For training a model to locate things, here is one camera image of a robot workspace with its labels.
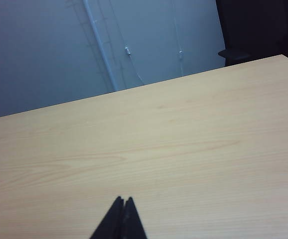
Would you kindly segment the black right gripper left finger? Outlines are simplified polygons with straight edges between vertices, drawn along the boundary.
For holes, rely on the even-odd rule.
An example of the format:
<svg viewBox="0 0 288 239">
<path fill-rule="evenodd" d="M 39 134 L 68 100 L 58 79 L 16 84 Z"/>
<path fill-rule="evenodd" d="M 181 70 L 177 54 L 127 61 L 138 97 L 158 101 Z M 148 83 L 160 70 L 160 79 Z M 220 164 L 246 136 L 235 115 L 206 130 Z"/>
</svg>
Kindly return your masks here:
<svg viewBox="0 0 288 239">
<path fill-rule="evenodd" d="M 124 200 L 118 196 L 90 236 L 90 239 L 117 239 L 120 234 Z"/>
</svg>

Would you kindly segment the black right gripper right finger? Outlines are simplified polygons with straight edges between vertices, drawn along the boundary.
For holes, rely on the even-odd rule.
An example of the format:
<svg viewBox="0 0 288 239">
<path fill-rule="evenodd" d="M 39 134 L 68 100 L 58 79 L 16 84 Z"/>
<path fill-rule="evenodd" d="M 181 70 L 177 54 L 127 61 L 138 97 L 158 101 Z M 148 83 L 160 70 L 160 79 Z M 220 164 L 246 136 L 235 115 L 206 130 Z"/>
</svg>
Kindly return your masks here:
<svg viewBox="0 0 288 239">
<path fill-rule="evenodd" d="M 122 211 L 121 239 L 147 239 L 140 216 L 132 197 L 126 200 Z"/>
</svg>

